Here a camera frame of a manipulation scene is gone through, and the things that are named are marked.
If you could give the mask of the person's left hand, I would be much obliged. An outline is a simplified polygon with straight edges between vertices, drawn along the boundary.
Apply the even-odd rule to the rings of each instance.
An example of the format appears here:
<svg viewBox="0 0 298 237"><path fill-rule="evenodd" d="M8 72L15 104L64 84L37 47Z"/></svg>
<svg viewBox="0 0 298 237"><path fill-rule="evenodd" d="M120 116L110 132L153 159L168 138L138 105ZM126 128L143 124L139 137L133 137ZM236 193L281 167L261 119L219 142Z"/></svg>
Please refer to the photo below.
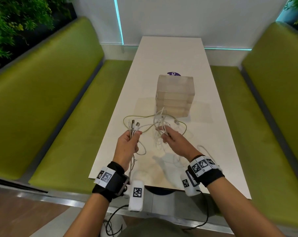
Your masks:
<svg viewBox="0 0 298 237"><path fill-rule="evenodd" d="M118 138L112 161L119 164L124 171L127 171L132 156L138 151L138 145L134 146L132 144L132 137L130 137L129 131L126 131Z"/></svg>

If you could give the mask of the person's right hand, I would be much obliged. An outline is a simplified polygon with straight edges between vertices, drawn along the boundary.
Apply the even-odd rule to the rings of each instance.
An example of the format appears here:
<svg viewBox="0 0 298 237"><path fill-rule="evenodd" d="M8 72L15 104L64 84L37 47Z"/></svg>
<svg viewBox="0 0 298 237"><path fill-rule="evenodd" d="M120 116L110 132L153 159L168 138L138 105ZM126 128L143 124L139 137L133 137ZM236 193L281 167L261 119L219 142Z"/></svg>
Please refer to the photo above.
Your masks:
<svg viewBox="0 0 298 237"><path fill-rule="evenodd" d="M173 130L169 126L165 126L166 134L171 136L173 144L168 144L175 154L186 158L192 162L196 157L204 156L198 151L182 134Z"/></svg>

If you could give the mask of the person's left forearm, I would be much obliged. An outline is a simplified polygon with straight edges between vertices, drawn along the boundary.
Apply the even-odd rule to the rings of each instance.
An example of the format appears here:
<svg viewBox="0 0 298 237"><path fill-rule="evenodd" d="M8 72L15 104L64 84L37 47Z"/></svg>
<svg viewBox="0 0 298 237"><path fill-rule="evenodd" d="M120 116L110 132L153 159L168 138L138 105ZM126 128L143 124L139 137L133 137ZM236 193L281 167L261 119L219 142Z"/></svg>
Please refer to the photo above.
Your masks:
<svg viewBox="0 0 298 237"><path fill-rule="evenodd" d="M113 194L93 193L63 237L98 237Z"/></svg>

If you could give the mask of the person's right forearm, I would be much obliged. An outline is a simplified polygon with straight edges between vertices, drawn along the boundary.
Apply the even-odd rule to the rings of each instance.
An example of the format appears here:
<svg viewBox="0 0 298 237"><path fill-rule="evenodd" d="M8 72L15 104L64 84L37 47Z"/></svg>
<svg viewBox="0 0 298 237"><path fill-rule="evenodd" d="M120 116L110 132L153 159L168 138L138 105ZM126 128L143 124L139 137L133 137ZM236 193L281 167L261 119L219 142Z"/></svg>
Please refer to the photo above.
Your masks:
<svg viewBox="0 0 298 237"><path fill-rule="evenodd" d="M235 237L286 237L225 177L207 189Z"/></svg>

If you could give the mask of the translucent plastic box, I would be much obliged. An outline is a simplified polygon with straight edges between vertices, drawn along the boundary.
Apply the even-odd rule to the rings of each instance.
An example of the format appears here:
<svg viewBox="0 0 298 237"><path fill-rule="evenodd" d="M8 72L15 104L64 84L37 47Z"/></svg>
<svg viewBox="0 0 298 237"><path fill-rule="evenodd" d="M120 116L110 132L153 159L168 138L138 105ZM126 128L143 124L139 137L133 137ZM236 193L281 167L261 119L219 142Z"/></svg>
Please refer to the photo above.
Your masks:
<svg viewBox="0 0 298 237"><path fill-rule="evenodd" d="M156 90L194 95L194 79L191 76L159 75Z"/></svg>
<svg viewBox="0 0 298 237"><path fill-rule="evenodd" d="M178 106L155 106L155 111L160 113L162 111L162 115L170 115L175 118L184 118L189 115L190 109L185 107Z"/></svg>
<svg viewBox="0 0 298 237"><path fill-rule="evenodd" d="M193 100L182 100L182 99L155 99L157 110L168 110L168 109L183 109L189 110Z"/></svg>
<svg viewBox="0 0 298 237"><path fill-rule="evenodd" d="M193 102L194 96L195 96L195 92L157 91L155 99L156 100L173 99L173 100Z"/></svg>

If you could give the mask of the person's olive clothing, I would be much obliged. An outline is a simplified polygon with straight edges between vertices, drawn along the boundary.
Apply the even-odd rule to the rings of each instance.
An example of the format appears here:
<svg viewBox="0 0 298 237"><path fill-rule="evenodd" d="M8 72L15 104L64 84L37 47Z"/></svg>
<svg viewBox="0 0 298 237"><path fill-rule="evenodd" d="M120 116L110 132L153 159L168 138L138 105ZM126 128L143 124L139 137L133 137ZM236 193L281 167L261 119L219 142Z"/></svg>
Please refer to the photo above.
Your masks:
<svg viewBox="0 0 298 237"><path fill-rule="evenodd" d="M194 237L194 235L167 220L147 218L127 226L118 237Z"/></svg>

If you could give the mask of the green upholstered bench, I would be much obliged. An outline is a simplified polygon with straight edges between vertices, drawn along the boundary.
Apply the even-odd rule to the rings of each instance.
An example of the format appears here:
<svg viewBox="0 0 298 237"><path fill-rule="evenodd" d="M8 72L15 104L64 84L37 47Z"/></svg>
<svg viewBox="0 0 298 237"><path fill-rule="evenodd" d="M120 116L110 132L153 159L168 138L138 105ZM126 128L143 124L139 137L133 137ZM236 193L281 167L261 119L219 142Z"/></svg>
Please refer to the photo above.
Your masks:
<svg viewBox="0 0 298 237"><path fill-rule="evenodd" d="M241 65L210 68L252 203L298 229L298 31L270 24Z"/></svg>
<svg viewBox="0 0 298 237"><path fill-rule="evenodd" d="M132 64L103 59L81 17L0 70L1 179L91 193L88 176Z"/></svg>

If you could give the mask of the cyan horizontal light strip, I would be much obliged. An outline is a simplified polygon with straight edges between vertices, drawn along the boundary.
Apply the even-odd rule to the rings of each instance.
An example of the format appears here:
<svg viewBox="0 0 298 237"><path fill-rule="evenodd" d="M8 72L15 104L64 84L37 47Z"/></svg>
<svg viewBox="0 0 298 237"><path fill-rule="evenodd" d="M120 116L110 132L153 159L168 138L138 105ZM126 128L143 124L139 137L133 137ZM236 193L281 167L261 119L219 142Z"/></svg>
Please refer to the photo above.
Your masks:
<svg viewBox="0 0 298 237"><path fill-rule="evenodd" d="M248 48L223 48L223 47L204 47L206 50L222 50L222 51L251 51Z"/></svg>

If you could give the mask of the cyan vertical light strip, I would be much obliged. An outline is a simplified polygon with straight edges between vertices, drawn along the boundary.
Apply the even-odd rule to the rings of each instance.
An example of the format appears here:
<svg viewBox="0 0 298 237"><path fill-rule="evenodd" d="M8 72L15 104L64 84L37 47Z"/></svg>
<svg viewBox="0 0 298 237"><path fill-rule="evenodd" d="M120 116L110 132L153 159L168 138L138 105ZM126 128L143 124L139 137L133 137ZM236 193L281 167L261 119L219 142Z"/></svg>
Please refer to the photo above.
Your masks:
<svg viewBox="0 0 298 237"><path fill-rule="evenodd" d="M113 0L113 1L114 1L114 7L115 7L116 18L117 18L117 23L118 23L120 43L123 46L124 45L124 39L123 39L123 33L122 33L122 27L121 27L120 15L119 15L118 0Z"/></svg>

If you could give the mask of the dark table pedestal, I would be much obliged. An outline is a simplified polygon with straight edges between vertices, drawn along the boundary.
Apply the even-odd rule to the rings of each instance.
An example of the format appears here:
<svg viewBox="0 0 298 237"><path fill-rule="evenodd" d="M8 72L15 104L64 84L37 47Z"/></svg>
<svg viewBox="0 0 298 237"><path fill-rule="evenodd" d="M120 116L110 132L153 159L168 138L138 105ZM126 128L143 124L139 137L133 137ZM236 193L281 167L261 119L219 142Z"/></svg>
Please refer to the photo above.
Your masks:
<svg viewBox="0 0 298 237"><path fill-rule="evenodd" d="M175 192L175 190L173 189L154 187L154 186L145 186L145 189L151 192L152 194L159 195L159 196L166 196Z"/></svg>

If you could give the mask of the green leafy plant wall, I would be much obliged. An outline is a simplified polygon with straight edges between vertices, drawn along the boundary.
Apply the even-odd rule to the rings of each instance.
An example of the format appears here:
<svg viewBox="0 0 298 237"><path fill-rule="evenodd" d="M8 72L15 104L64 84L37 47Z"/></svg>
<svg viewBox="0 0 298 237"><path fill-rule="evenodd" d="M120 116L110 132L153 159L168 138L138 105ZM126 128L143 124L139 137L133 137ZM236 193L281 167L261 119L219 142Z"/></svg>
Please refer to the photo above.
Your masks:
<svg viewBox="0 0 298 237"><path fill-rule="evenodd" d="M8 46L15 46L22 33L44 26L55 29L54 13L71 18L69 3L72 0L0 0L0 58L10 59Z"/></svg>

